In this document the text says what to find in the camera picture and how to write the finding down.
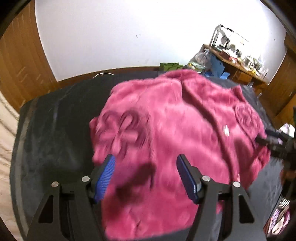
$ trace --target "wooden desk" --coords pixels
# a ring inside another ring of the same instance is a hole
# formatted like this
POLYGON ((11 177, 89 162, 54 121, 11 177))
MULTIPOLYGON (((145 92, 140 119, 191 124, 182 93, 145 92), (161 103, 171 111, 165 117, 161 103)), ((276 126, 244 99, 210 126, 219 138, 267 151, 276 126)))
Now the wooden desk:
POLYGON ((225 71, 230 73, 229 79, 239 84, 248 85, 250 82, 253 82, 253 88, 256 95, 259 95, 262 90, 267 87, 265 81, 260 79, 259 76, 253 74, 251 71, 247 71, 238 63, 233 63, 224 59, 220 52, 211 48, 209 45, 203 44, 202 49, 208 49, 212 54, 214 54, 219 60, 224 63, 225 71))

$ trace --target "pink fleece garment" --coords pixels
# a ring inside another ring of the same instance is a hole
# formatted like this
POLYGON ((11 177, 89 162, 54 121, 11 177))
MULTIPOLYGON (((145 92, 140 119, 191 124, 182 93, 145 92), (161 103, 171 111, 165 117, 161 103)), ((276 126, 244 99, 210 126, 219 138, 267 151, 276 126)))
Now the pink fleece garment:
POLYGON ((270 156, 255 143, 257 134, 265 136, 264 126, 240 86, 224 89, 191 70, 116 85, 89 125, 93 162, 116 156, 102 201, 109 239, 147 238, 192 225, 197 206, 178 174, 179 154, 216 182, 238 180, 244 188, 270 156))

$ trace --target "blue gripper pad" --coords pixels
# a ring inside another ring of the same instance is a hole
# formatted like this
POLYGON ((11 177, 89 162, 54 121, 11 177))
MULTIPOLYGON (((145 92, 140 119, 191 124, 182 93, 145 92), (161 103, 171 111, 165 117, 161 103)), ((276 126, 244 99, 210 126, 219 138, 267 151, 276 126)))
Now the blue gripper pad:
POLYGON ((187 196, 196 204, 198 202, 197 192, 200 190, 200 187, 197 187, 196 182, 188 169, 188 165, 191 166, 190 163, 186 157, 184 159, 182 156, 185 157, 185 155, 182 154, 177 157, 177 170, 185 187, 187 196))
POLYGON ((113 172, 115 171, 115 156, 109 155, 104 162, 102 163, 101 167, 103 168, 102 174, 96 183, 96 191, 94 200, 96 202, 103 199, 113 172))

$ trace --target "silver bolt head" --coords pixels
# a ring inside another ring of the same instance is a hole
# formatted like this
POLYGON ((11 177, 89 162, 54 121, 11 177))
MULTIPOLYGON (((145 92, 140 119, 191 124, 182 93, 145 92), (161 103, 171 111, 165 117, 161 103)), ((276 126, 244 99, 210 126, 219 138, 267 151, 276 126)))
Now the silver bolt head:
POLYGON ((84 176, 83 178, 81 178, 81 181, 88 182, 89 179, 90 179, 89 176, 84 176))
POLYGON ((53 182, 53 183, 52 183, 52 187, 53 187, 53 188, 56 188, 58 185, 59 185, 58 182, 53 182))
POLYGON ((209 182, 211 180, 211 178, 209 176, 202 176, 202 179, 205 181, 205 182, 209 182))
POLYGON ((233 186, 235 186, 236 188, 240 187, 240 183, 239 182, 233 182, 233 186))

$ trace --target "wooden door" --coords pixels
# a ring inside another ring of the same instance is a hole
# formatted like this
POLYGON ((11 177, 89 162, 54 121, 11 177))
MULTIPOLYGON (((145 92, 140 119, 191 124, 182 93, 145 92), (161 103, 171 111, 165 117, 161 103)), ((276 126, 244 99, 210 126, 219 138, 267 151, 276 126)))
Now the wooden door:
POLYGON ((270 119, 277 116, 296 93, 296 54, 290 49, 259 100, 270 119))
POLYGON ((294 126, 294 106, 296 106, 296 95, 293 96, 290 102, 277 115, 277 118, 280 120, 281 126, 285 123, 289 123, 294 126))
POLYGON ((0 91, 19 111, 25 102, 56 89, 59 85, 41 45, 31 1, 0 39, 0 91))

